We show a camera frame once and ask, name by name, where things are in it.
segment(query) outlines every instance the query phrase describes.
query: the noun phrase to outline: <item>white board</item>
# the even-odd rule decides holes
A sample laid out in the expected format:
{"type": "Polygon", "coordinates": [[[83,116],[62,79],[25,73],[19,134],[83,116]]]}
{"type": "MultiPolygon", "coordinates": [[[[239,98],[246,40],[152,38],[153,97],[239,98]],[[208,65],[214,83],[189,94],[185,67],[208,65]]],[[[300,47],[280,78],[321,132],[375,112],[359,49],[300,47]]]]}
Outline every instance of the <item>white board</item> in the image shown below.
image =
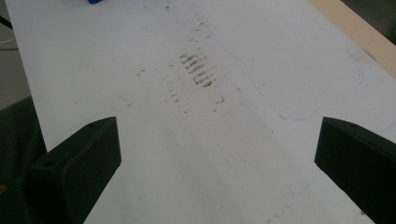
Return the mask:
{"type": "Polygon", "coordinates": [[[323,116],[396,140],[396,83],[306,1],[7,6],[47,147],[118,118],[86,223],[372,223],[314,156],[323,116]]]}

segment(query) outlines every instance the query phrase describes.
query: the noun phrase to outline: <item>wooden surface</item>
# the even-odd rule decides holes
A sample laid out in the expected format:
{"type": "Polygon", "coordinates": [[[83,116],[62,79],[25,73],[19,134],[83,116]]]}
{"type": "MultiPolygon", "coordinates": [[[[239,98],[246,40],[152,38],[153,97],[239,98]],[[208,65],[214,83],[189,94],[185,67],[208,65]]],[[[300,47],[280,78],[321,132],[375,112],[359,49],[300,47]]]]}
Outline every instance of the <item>wooden surface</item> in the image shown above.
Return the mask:
{"type": "Polygon", "coordinates": [[[396,47],[339,0],[309,0],[323,15],[396,77],[396,47]]]}

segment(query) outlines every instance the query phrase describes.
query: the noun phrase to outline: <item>black plastic part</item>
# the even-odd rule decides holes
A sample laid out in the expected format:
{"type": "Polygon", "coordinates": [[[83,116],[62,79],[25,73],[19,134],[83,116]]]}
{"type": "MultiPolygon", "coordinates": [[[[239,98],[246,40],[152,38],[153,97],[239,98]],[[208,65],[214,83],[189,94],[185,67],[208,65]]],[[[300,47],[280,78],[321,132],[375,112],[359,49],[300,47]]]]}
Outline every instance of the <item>black plastic part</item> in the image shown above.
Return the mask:
{"type": "Polygon", "coordinates": [[[356,124],[324,118],[315,163],[375,223],[395,223],[394,143],[356,124]]]}
{"type": "Polygon", "coordinates": [[[0,223],[82,224],[120,166],[116,118],[47,153],[32,98],[0,111],[0,223]]]}
{"type": "Polygon", "coordinates": [[[6,27],[8,27],[9,29],[12,30],[12,24],[10,21],[4,19],[4,17],[0,16],[0,23],[2,23],[3,25],[5,25],[6,27]]]}
{"type": "Polygon", "coordinates": [[[116,118],[91,123],[29,170],[44,199],[44,223],[82,224],[121,163],[116,118]]]}
{"type": "Polygon", "coordinates": [[[25,177],[46,153],[31,97],[0,111],[0,223],[35,223],[25,201],[25,177]]]}

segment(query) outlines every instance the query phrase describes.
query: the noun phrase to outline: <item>blue object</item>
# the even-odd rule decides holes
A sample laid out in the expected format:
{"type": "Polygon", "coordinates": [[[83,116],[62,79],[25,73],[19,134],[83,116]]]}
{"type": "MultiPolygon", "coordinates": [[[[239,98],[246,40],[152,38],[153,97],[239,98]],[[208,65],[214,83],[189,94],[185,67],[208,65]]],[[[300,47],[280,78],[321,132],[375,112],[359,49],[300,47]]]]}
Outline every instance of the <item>blue object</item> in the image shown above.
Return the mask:
{"type": "Polygon", "coordinates": [[[90,4],[96,4],[96,3],[100,2],[100,1],[102,1],[102,0],[88,0],[88,2],[90,4]]]}

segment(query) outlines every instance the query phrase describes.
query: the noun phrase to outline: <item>stain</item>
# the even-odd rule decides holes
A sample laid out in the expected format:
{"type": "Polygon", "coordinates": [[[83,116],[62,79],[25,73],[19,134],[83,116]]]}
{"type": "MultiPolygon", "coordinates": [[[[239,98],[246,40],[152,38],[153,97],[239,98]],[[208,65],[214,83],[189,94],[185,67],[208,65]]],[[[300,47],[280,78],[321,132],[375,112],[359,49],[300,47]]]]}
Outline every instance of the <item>stain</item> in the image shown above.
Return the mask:
{"type": "Polygon", "coordinates": [[[224,96],[221,96],[221,100],[216,102],[216,105],[223,104],[224,102],[224,96]]]}
{"type": "Polygon", "coordinates": [[[146,72],[146,68],[140,70],[140,72],[138,74],[136,74],[137,77],[140,77],[140,75],[142,75],[142,73],[146,72]]]}
{"type": "Polygon", "coordinates": [[[204,87],[204,88],[210,87],[212,84],[213,84],[213,81],[209,81],[209,82],[207,82],[203,87],[204,87]]]}
{"type": "Polygon", "coordinates": [[[208,27],[208,25],[206,24],[206,23],[204,23],[204,22],[201,22],[199,25],[198,25],[198,27],[195,29],[195,31],[201,31],[201,30],[204,30],[206,27],[208,27]]]}
{"type": "Polygon", "coordinates": [[[126,98],[125,93],[126,93],[126,91],[122,91],[122,92],[120,92],[120,93],[118,94],[117,97],[118,97],[120,100],[122,100],[122,101],[127,101],[128,99],[126,98]]]}
{"type": "Polygon", "coordinates": [[[197,70],[203,68],[204,66],[205,66],[205,65],[204,65],[203,63],[201,63],[201,64],[199,64],[199,65],[196,65],[196,66],[189,72],[189,74],[192,74],[192,73],[196,72],[197,70]]]}
{"type": "Polygon", "coordinates": [[[201,79],[201,80],[197,80],[197,77],[193,77],[192,80],[194,80],[195,84],[198,85],[198,84],[201,84],[202,82],[204,82],[205,80],[211,78],[212,76],[213,76],[213,75],[204,77],[204,78],[201,79]]]}
{"type": "Polygon", "coordinates": [[[201,62],[201,61],[202,61],[201,59],[199,61],[195,60],[194,62],[190,63],[190,67],[193,67],[194,65],[198,64],[198,62],[201,62]]]}
{"type": "Polygon", "coordinates": [[[196,55],[196,54],[191,55],[191,56],[187,57],[187,59],[186,59],[185,61],[181,62],[181,63],[182,63],[182,64],[185,64],[185,63],[191,61],[191,60],[192,60],[193,58],[195,58],[195,57],[198,57],[198,55],[196,55]]]}
{"type": "Polygon", "coordinates": [[[203,76],[204,74],[206,74],[206,71],[204,71],[202,73],[198,73],[195,77],[200,77],[200,76],[203,76]]]}

